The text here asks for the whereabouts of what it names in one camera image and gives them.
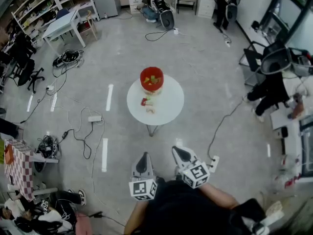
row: bag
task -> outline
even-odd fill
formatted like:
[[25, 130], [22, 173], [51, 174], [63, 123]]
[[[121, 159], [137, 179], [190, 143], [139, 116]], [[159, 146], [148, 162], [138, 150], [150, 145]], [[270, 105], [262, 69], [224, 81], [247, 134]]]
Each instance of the bag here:
[[14, 161], [14, 154], [13, 154], [13, 149], [12, 145], [7, 145], [7, 147], [4, 150], [4, 157], [5, 157], [5, 163], [7, 165], [10, 165]]

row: gray floor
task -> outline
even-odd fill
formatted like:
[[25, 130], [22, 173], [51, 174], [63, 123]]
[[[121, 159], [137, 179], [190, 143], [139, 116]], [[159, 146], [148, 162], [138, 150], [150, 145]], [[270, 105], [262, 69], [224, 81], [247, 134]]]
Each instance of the gray floor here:
[[[124, 12], [119, 17], [129, 16]], [[37, 147], [37, 138], [42, 138], [47, 131], [61, 138], [63, 132], [71, 128], [67, 121], [67, 110], [70, 111], [70, 122], [75, 129], [79, 128], [79, 114], [84, 106], [102, 113], [106, 122], [103, 137], [109, 139], [108, 170], [101, 171], [100, 145], [94, 162], [95, 196], [91, 179], [92, 158], [102, 127], [94, 125], [94, 132], [87, 139], [92, 148], [91, 159], [84, 159], [82, 142], [76, 141], [70, 133], [61, 144], [60, 163], [48, 165], [38, 175], [39, 178], [48, 186], [73, 190], [84, 188], [89, 202], [84, 212], [104, 211], [106, 215], [126, 223], [135, 205], [128, 187], [130, 167], [141, 153], [150, 153], [155, 170], [166, 179], [174, 175], [171, 146], [177, 140], [182, 140], [184, 146], [194, 149], [202, 160], [210, 163], [206, 153], [217, 125], [250, 89], [244, 86], [243, 71], [238, 65], [243, 48], [248, 45], [247, 40], [236, 25], [230, 25], [227, 33], [232, 44], [227, 47], [222, 34], [212, 23], [212, 20], [195, 16], [189, 9], [182, 9], [176, 15], [179, 35], [170, 31], [160, 40], [148, 42], [145, 34], [163, 29], [156, 29], [156, 24], [145, 22], [141, 15], [129, 20], [98, 22], [96, 26], [100, 39], [96, 42], [91, 33], [83, 36], [87, 44], [83, 49], [85, 62], [80, 68], [67, 73], [67, 81], [58, 93], [56, 106], [65, 109], [55, 108], [51, 112], [51, 101], [47, 96], [23, 127], [24, 139]], [[60, 40], [54, 45], [59, 51], [82, 49], [79, 41], [69, 34], [65, 42], [65, 46]], [[51, 73], [54, 58], [47, 45], [34, 55], [36, 68], [45, 69], [46, 80], [38, 83], [31, 110], [37, 99], [44, 95], [45, 87], [55, 79]], [[132, 117], [126, 104], [129, 87], [148, 66], [160, 67], [165, 74], [175, 78], [185, 95], [181, 114], [163, 126], [153, 138], [148, 136], [146, 127]], [[58, 79], [57, 87], [64, 78]], [[106, 112], [109, 84], [114, 84], [114, 88], [111, 110]], [[28, 116], [26, 109], [30, 95], [26, 86], [18, 88], [12, 80], [8, 80], [5, 94], [0, 98], [1, 105], [8, 110], [7, 120], [19, 122]], [[78, 137], [86, 136], [91, 129], [87, 122], [88, 110], [83, 111], [82, 116]], [[271, 147], [270, 158], [268, 144]], [[222, 124], [211, 147], [211, 154], [218, 155], [220, 163], [216, 173], [211, 175], [210, 182], [243, 202], [256, 197], [260, 191], [266, 193], [270, 189], [272, 177], [277, 173], [281, 144], [272, 136], [268, 113], [266, 122], [261, 124], [253, 116], [251, 106], [243, 103]], [[122, 231], [110, 220], [96, 222], [94, 234]]]

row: electrical outlet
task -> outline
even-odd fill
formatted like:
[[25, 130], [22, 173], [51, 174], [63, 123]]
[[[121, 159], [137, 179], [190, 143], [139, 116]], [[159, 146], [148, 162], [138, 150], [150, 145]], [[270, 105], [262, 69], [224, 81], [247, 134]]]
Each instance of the electrical outlet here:
[[217, 164], [219, 163], [220, 157], [214, 156], [213, 160], [211, 162], [211, 166], [209, 168], [209, 172], [214, 173], [217, 167]]
[[101, 116], [90, 116], [88, 117], [88, 122], [100, 122], [101, 119]]

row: white cabinet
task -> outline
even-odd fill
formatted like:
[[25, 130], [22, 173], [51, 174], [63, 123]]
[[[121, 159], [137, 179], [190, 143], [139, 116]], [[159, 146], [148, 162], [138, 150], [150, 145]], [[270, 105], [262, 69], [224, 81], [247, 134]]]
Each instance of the white cabinet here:
[[212, 18], [215, 9], [214, 0], [198, 0], [197, 16], [202, 18]]

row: red container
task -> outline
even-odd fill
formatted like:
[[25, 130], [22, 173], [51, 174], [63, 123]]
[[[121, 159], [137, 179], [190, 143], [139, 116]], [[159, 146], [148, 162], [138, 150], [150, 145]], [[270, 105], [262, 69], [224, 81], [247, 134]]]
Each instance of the red container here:
[[[158, 79], [156, 84], [151, 82], [151, 76], [155, 76], [155, 79]], [[141, 72], [140, 82], [145, 90], [155, 92], [160, 89], [164, 83], [163, 72], [158, 67], [148, 67]]]

